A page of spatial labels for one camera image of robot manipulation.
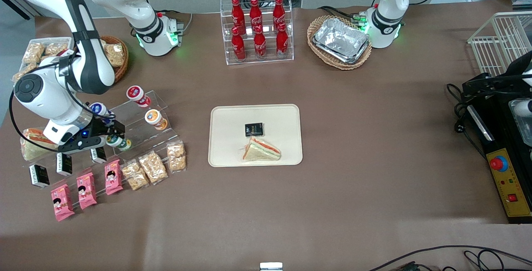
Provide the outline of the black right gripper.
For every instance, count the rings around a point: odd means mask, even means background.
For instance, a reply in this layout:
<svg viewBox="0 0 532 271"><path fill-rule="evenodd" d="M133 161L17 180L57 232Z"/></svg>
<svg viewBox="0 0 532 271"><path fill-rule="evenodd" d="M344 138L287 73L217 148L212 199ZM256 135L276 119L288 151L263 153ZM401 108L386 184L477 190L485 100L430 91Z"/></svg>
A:
<svg viewBox="0 0 532 271"><path fill-rule="evenodd" d="M113 136L118 136L125 140L125 126L117 120L112 120L105 124L101 119L93 119L91 122L70 137L62 146L62 152L65 154L78 153L84 150L103 147L104 145L113 144Z"/></svg>

